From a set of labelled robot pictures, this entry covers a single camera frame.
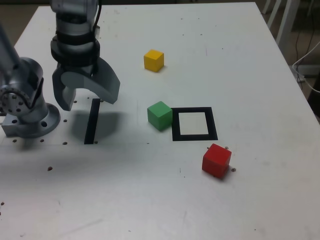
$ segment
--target white chair leg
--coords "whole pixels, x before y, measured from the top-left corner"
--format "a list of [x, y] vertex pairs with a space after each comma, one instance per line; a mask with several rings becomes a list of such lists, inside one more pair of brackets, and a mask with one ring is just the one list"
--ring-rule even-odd
[[267, 11], [269, 10], [269, 7], [270, 7], [270, 3], [271, 3], [271, 0], [266, 0], [264, 8], [263, 8], [263, 10], [261, 12], [262, 14], [266, 14], [267, 13]]
[[282, 54], [285, 53], [288, 45], [289, 35], [294, 25], [299, 4], [300, 0], [287, 0], [278, 36], [275, 40]]
[[273, 8], [273, 10], [272, 10], [272, 13], [271, 13], [271, 15], [270, 15], [268, 24], [267, 24], [269, 29], [270, 29], [270, 27], [271, 27], [271, 25], [272, 25], [272, 23], [273, 23], [273, 21], [274, 21], [274, 19], [275, 19], [275, 16], [276, 16], [276, 14], [277, 14], [277, 12], [278, 12], [278, 9], [279, 9], [280, 4], [281, 4], [281, 0], [276, 0], [275, 5], [274, 5], [274, 8]]

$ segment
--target black square outline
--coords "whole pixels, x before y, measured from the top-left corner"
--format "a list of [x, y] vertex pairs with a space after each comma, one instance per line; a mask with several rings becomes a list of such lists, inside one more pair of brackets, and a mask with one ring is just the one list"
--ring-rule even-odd
[[[172, 109], [172, 141], [218, 140], [214, 115], [211, 107], [175, 107]], [[204, 113], [208, 134], [181, 135], [179, 113]]]

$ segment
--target red cube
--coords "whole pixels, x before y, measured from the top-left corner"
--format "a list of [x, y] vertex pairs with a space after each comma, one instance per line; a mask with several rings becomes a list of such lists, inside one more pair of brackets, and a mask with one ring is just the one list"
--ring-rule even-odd
[[202, 170], [216, 178], [222, 179], [229, 168], [230, 158], [231, 151], [212, 144], [203, 156]]

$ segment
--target green cube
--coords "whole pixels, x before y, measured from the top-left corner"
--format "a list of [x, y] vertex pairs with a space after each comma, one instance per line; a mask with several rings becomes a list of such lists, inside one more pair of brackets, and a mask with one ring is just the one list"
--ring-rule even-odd
[[148, 121], [156, 129], [162, 131], [172, 123], [172, 109], [162, 101], [148, 107]]

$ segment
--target floor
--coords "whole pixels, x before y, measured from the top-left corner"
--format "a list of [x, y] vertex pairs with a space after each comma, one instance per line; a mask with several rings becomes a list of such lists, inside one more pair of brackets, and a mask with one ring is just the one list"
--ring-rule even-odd
[[[197, 3], [212, 3], [212, 2], [241, 2], [241, 0], [198, 0], [191, 2], [190, 0], [179, 0], [178, 2], [181, 4], [197, 4]], [[256, 0], [255, 1], [258, 8], [260, 10], [263, 9], [266, 0]], [[29, 20], [37, 10], [39, 5], [0, 5], [0, 22], [3, 24], [5, 31], [8, 34], [8, 37], [12, 44], [15, 44], [22, 32], [24, 31], [25, 27], [27, 26]], [[276, 38], [277, 33], [280, 27], [280, 23], [282, 20], [282, 14], [284, 9], [280, 9], [279, 13], [277, 14], [273, 25], [270, 28], [272, 35]], [[263, 18], [267, 22], [270, 17], [270, 12], [263, 15]], [[299, 50], [299, 57], [302, 57], [309, 45], [309, 41], [311, 38], [311, 29], [310, 24], [306, 24], [305, 28], [302, 29], [299, 37], [298, 42], [298, 50]], [[297, 60], [296, 54], [296, 40], [297, 40], [298, 32], [293, 31], [290, 35], [290, 40], [288, 42], [287, 51], [284, 54], [284, 58], [289, 65], [292, 65]], [[314, 46], [317, 42], [320, 41], [320, 31], [316, 31], [311, 43], [311, 47]], [[318, 64], [320, 65], [320, 47], [316, 49], [312, 54], [305, 59], [305, 64]], [[309, 79], [310, 83], [313, 85], [315, 79]], [[302, 83], [302, 91], [306, 98], [309, 96], [311, 89], [305, 84]]]

